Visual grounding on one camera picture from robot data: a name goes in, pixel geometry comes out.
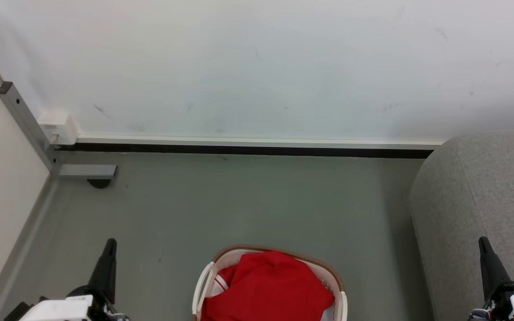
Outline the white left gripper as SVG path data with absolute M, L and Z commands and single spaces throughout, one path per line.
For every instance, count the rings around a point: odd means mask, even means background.
M 117 241 L 107 240 L 88 281 L 71 291 L 63 300 L 42 300 L 27 307 L 19 321 L 128 321 L 129 316 L 116 312 Z

